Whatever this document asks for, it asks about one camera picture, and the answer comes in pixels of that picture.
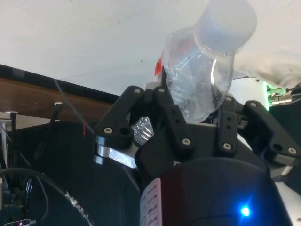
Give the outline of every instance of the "black cable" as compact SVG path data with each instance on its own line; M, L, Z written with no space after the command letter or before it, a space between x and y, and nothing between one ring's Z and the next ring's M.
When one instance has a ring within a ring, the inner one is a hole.
M22 153L20 153L20 155L21 155L21 158L23 158L23 160L24 160L24 162L26 163L26 165L30 168L30 164L29 164L29 162L27 161L27 159L24 157L24 155L22 155ZM48 211L49 211L49 201L48 201L48 196L47 196L47 193L46 193L46 191L45 191L45 188L44 188L44 186L43 186L43 184L42 184L42 181L40 180L40 178L36 178L36 179L37 179L38 183L40 184L40 187L41 187L42 192L43 192L44 197L45 197L45 205L46 205L46 207L45 207L45 213L44 213L44 215L41 217L41 221L42 221L43 219L45 219L45 217L46 217L47 214L48 214Z
M89 226L94 226L93 221L90 219L89 215L85 213L84 209L81 207L78 201L70 196L67 191L63 190L57 183L55 183L50 177L46 176L45 174L25 168L8 168L0 170L0 177L7 174L25 174L31 177L40 178L51 187L53 187L59 194L64 196L65 199L68 200L68 202L70 202L72 206L74 206L81 213L82 217L86 220Z
M8 133L6 132L6 130L3 128L3 126L2 126L1 123L0 123L0 126L1 126L1 128L2 128L2 131L5 133L6 137L8 138L8 140L11 141L10 136L8 135ZM29 164L29 162L27 161L27 159L24 157L24 155L22 155L22 153L20 153L20 155L21 155L21 158L23 158L23 160L24 160L24 162L26 163L26 165L30 168L30 164ZM37 178L37 181L38 181L38 183L40 184L40 187L41 187L42 192L43 192L43 194L44 194L45 205L46 205L46 207L45 207L45 213L44 213L44 215L41 217L41 221L42 221L43 219L45 219L45 217L46 217L47 214L48 214L48 211L49 211L49 201L48 201L47 193L46 193L46 191L45 191L45 188L44 188L44 186L43 186L43 184L42 184L40 178Z
M70 102L70 100L62 90L61 86L58 84L57 80L56 79L53 80L55 81L55 85L57 89L60 91L61 95L63 96L64 101L69 105L69 107L73 110L73 112L77 115L77 117L85 124L88 130L90 130L90 132L94 134L94 130L92 129L92 127L86 122L86 120L81 116L81 114L76 110L74 105Z

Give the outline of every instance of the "crumpled bottle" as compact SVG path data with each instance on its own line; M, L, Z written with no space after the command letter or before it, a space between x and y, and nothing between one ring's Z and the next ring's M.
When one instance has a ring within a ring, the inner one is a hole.
M256 25L256 13L246 0L211 0L193 27L167 36L161 63L169 92L187 122L202 122L224 101L231 86L234 55ZM153 135L146 117L133 130L141 145Z

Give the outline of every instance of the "white bottle cap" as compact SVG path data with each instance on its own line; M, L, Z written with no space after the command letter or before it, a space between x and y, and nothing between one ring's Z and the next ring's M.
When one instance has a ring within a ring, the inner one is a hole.
M197 41L218 53L234 53L257 26L254 9L246 0L210 0L197 21Z

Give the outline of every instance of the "white wall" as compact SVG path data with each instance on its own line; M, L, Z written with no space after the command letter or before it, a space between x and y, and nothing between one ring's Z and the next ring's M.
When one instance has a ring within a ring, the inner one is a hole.
M300 53L301 1L250 2L258 28L237 56L237 67L251 55ZM164 37L193 25L206 3L0 0L0 64L120 94L128 85L143 86Z

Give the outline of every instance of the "label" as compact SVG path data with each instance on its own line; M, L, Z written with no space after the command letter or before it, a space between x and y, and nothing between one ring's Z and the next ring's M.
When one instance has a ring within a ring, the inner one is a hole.
M160 178L154 179L141 196L140 226L162 226Z

